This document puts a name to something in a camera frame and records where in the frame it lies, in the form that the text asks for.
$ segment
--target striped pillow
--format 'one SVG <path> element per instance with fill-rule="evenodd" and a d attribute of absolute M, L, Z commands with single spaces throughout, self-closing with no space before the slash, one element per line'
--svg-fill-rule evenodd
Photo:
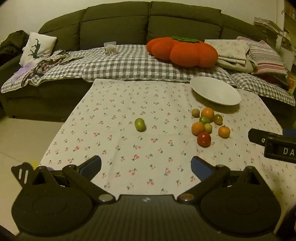
<path fill-rule="evenodd" d="M 287 71 L 280 55 L 263 40 L 256 42 L 240 36 L 237 37 L 237 40 L 247 42 L 250 47 L 250 58 L 259 66 L 258 70 L 252 74 L 280 74 L 287 76 Z"/>

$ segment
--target pile of fruit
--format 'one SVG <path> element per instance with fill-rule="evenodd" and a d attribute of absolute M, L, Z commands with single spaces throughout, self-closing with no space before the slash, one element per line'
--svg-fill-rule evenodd
<path fill-rule="evenodd" d="M 193 109 L 191 114 L 195 118 L 199 118 L 199 109 Z M 211 145 L 210 133 L 213 130 L 211 122 L 216 125 L 223 124 L 223 117 L 219 114 L 214 113 L 211 108 L 204 108 L 201 113 L 200 121 L 192 125 L 191 131 L 197 136 L 197 143 L 202 147 L 208 147 Z M 221 126 L 218 130 L 218 135 L 223 138 L 228 138 L 230 136 L 230 129 L 227 126 Z"/>

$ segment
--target green fruit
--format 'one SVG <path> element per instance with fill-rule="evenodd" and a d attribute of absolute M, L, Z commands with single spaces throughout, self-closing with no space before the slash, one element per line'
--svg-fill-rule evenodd
<path fill-rule="evenodd" d="M 219 114 L 216 114 L 214 116 L 214 122 L 219 126 L 222 125 L 223 124 L 223 117 Z"/>
<path fill-rule="evenodd" d="M 199 109 L 193 109 L 191 111 L 191 114 L 193 117 L 198 118 L 200 116 L 200 111 L 199 111 Z"/>
<path fill-rule="evenodd" d="M 146 125 L 145 122 L 142 118 L 138 118 L 135 120 L 135 127 L 137 131 L 145 131 L 146 130 Z"/>
<path fill-rule="evenodd" d="M 200 118 L 200 122 L 203 123 L 204 125 L 207 124 L 207 123 L 210 123 L 211 121 L 209 120 L 209 118 L 205 117 L 205 116 L 202 116 Z"/>
<path fill-rule="evenodd" d="M 211 133 L 212 130 L 213 130 L 212 125 L 211 125 L 210 123 L 206 123 L 206 124 L 205 124 L 205 131 L 206 131 L 207 133 Z"/>

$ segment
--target sofa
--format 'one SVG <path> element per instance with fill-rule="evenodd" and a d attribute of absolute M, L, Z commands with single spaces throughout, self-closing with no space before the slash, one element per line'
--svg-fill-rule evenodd
<path fill-rule="evenodd" d="M 205 39 L 236 39 L 237 36 L 266 40 L 253 25 L 221 13 L 221 10 L 170 2 L 119 2 L 101 4 L 69 13 L 45 23 L 40 34 L 56 36 L 54 51 L 87 50 L 103 47 L 104 42 L 145 45 L 158 37 L 180 36 Z M 21 55 L 0 67 L 0 86 L 19 68 Z M 0 93 L 10 118 L 65 121 L 92 83 L 83 79 L 64 79 L 42 83 L 38 87 Z M 294 107 L 263 98 L 271 112 L 293 119 Z M 287 125 L 287 118 L 282 118 Z"/>

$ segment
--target tablecloth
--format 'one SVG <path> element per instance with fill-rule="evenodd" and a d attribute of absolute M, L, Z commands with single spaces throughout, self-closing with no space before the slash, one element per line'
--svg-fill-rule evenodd
<path fill-rule="evenodd" d="M 274 116 L 258 97 L 238 90 L 239 105 L 214 104 L 196 94 L 190 84 L 158 81 L 96 79 L 53 139 L 41 165 L 62 169 L 94 155 L 102 169 L 92 182 L 113 194 L 179 194 L 200 182 L 190 161 L 198 155 L 212 165 L 231 170 L 253 165 L 263 176 L 283 212 L 295 204 L 296 165 L 267 159 L 264 147 L 251 143 L 251 128 L 281 134 Z M 199 120 L 191 110 L 212 108 L 231 129 L 228 139 L 213 125 L 212 142 L 200 147 L 191 133 Z M 134 121 L 143 118 L 146 131 Z"/>

